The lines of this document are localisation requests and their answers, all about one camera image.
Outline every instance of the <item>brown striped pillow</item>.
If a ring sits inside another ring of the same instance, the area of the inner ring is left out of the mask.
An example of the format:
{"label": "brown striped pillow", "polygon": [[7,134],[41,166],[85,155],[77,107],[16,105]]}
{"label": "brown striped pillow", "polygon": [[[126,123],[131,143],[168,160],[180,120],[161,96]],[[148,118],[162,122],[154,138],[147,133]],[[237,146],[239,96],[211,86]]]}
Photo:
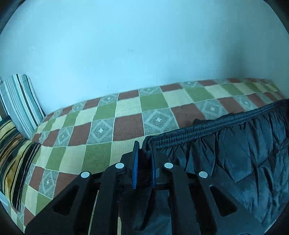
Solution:
{"label": "brown striped pillow", "polygon": [[0,122],[0,191],[18,211],[28,169],[40,146],[24,138],[10,116]]}

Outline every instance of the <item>metal screw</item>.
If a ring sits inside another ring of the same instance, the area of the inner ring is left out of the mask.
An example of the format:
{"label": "metal screw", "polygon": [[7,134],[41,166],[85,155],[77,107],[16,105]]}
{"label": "metal screw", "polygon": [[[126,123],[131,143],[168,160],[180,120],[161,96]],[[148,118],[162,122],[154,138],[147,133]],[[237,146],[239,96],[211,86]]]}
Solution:
{"label": "metal screw", "polygon": [[117,163],[117,164],[115,165],[115,167],[116,167],[117,169],[122,169],[122,168],[125,167],[125,165],[124,165],[123,163],[119,162],[119,163]]}
{"label": "metal screw", "polygon": [[168,169],[171,169],[173,166],[174,166],[174,165],[173,165],[172,163],[170,163],[170,162],[167,162],[167,163],[165,163],[165,165],[164,165],[164,167],[165,167],[165,168],[168,168]]}
{"label": "metal screw", "polygon": [[87,178],[88,176],[90,176],[90,173],[88,171],[84,171],[81,173],[80,175],[82,178]]}
{"label": "metal screw", "polygon": [[201,172],[199,173],[199,176],[202,177],[202,178],[207,178],[207,177],[208,177],[208,173],[205,172],[205,171],[201,171]]}

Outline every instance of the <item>white wall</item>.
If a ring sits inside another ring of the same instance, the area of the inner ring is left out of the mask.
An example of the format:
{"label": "white wall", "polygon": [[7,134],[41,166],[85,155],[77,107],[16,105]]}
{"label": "white wall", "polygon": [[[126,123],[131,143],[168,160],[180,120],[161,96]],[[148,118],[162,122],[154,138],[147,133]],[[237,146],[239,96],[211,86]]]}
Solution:
{"label": "white wall", "polygon": [[30,75],[46,113],[185,80],[289,75],[289,35],[263,0],[26,0],[0,35],[0,75]]}

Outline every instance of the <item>green square pattern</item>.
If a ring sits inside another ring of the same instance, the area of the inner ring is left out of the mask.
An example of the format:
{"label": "green square pattern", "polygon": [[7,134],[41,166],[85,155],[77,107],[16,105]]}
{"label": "green square pattern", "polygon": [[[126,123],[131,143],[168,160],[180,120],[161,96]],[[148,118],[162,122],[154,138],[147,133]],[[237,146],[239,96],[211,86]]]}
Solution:
{"label": "green square pattern", "polygon": [[43,128],[43,131],[50,131],[53,123],[55,123],[56,119],[49,120],[46,126]]}
{"label": "green square pattern", "polygon": [[264,83],[260,83],[260,84],[266,89],[266,91],[273,92],[273,90],[270,87],[268,87],[266,84],[264,84]]}
{"label": "green square pattern", "polygon": [[21,198],[21,202],[23,204],[25,204],[27,188],[28,188],[28,184],[24,183],[23,189],[22,189],[22,198]]}
{"label": "green square pattern", "polygon": [[74,113],[67,114],[62,128],[65,128],[65,127],[68,127],[68,126],[74,126],[78,114],[79,114],[79,112],[74,112]]}
{"label": "green square pattern", "polygon": [[168,108],[168,104],[162,93],[152,94],[149,96],[141,96],[140,104],[142,107],[142,111]]}
{"label": "green square pattern", "polygon": [[8,215],[11,217],[11,210],[13,210],[12,209],[12,206],[11,206],[11,204],[8,204]]}
{"label": "green square pattern", "polygon": [[36,215],[48,205],[49,202],[52,200],[41,193],[38,193],[37,195],[37,205],[36,205]]}
{"label": "green square pattern", "polygon": [[87,145],[81,171],[95,174],[106,170],[110,163],[110,153],[111,142]]}
{"label": "green square pattern", "polygon": [[260,89],[252,82],[244,82],[244,84],[249,87],[254,93],[262,93]]}
{"label": "green square pattern", "polygon": [[227,92],[229,92],[232,96],[243,95],[243,92],[241,92],[234,84],[225,83],[221,84],[221,87],[224,88]]}
{"label": "green square pattern", "polygon": [[60,163],[65,153],[66,147],[54,147],[46,164],[46,169],[59,171]]}
{"label": "green square pattern", "polygon": [[21,222],[19,217],[17,217],[17,226],[20,228],[21,231],[23,230],[23,223]]}
{"label": "green square pattern", "polygon": [[34,158],[32,160],[32,163],[34,165],[36,165],[36,162],[37,162],[38,158],[40,157],[40,152],[41,152],[41,147],[38,149],[37,153],[35,154],[35,156],[34,156]]}
{"label": "green square pattern", "polygon": [[194,102],[202,100],[211,100],[215,98],[204,87],[186,88],[186,91]]}
{"label": "green square pattern", "polygon": [[276,89],[276,91],[280,91],[280,89],[274,84],[274,83],[271,83],[270,84],[272,87],[274,87]]}
{"label": "green square pattern", "polygon": [[93,120],[114,118],[116,102],[98,106]]}

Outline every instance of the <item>puffer jacket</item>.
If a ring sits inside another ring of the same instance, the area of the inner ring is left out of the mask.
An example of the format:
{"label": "puffer jacket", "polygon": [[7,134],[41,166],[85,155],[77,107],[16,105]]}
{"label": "puffer jacket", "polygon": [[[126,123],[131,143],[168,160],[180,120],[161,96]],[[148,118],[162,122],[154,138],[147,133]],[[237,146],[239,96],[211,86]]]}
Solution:
{"label": "puffer jacket", "polygon": [[[139,168],[154,153],[188,173],[206,171],[264,226],[288,203],[289,101],[281,100],[245,113],[199,122],[142,145]],[[120,198],[122,234],[171,234],[169,192],[139,188]]]}

